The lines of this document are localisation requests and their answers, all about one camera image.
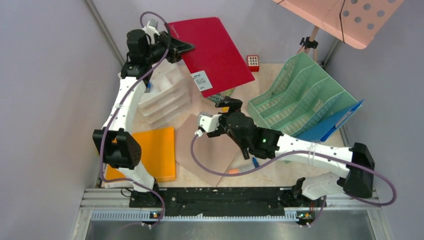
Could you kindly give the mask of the red plastic folder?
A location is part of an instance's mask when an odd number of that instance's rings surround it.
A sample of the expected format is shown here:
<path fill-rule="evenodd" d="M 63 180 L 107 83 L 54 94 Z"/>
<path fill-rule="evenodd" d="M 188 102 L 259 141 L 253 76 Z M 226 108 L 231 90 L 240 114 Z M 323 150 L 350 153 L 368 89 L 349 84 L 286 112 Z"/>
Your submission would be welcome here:
<path fill-rule="evenodd" d="M 254 81 L 254 76 L 218 17 L 170 22 L 171 35 L 194 45 L 182 54 L 195 85 L 207 98 Z"/>

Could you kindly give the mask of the orange folder binder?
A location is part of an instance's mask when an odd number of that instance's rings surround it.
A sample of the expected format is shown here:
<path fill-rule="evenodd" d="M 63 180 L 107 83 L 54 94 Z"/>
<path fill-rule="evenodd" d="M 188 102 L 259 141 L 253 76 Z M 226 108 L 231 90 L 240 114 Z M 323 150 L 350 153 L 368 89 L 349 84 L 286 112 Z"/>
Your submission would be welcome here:
<path fill-rule="evenodd" d="M 175 129 L 165 127 L 136 132 L 133 138 L 141 147 L 141 162 L 157 182 L 177 179 Z"/>

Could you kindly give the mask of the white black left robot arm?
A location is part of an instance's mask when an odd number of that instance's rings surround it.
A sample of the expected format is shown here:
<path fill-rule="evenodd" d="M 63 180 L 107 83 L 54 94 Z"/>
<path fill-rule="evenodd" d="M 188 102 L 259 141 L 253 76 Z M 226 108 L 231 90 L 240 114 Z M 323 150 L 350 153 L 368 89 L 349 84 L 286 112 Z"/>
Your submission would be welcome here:
<path fill-rule="evenodd" d="M 142 148 L 132 136 L 132 125 L 139 100 L 146 92 L 155 68 L 164 60 L 174 64 L 182 54 L 195 49 L 194 44 L 181 41 L 168 32 L 146 29 L 131 30 L 126 35 L 128 52 L 120 71 L 119 89 L 111 112 L 100 129 L 92 134 L 99 153 L 99 163 L 117 169 L 123 181 L 131 183 L 141 200 L 149 207 L 160 202 L 154 189 L 156 179 L 141 162 Z"/>

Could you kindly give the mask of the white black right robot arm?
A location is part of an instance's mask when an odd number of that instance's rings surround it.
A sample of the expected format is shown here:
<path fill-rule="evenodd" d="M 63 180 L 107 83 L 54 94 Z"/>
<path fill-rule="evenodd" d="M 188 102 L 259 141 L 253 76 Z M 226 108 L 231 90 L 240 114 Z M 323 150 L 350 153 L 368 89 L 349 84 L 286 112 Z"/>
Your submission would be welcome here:
<path fill-rule="evenodd" d="M 259 127 L 241 111 L 243 102 L 225 97 L 216 107 L 227 107 L 227 112 L 198 115 L 197 125 L 209 138 L 223 134 L 240 148 L 243 157 L 286 160 L 325 169 L 315 177 L 303 177 L 294 185 L 293 200 L 307 206 L 320 197 L 346 193 L 370 199 L 373 195 L 375 161 L 368 147 L 355 143 L 352 147 L 333 147 L 301 140 L 278 130 Z"/>

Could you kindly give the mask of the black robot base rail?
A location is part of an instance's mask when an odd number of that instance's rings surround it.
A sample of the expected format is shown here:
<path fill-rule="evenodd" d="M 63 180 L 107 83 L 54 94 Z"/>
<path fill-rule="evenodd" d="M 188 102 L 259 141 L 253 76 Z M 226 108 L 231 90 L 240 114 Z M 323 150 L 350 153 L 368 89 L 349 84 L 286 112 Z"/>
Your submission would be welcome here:
<path fill-rule="evenodd" d="M 290 187 L 168 187 L 156 190 L 166 209 L 215 209 L 258 206 L 276 208 L 319 208 L 324 198 L 310 200 L 293 195 Z"/>

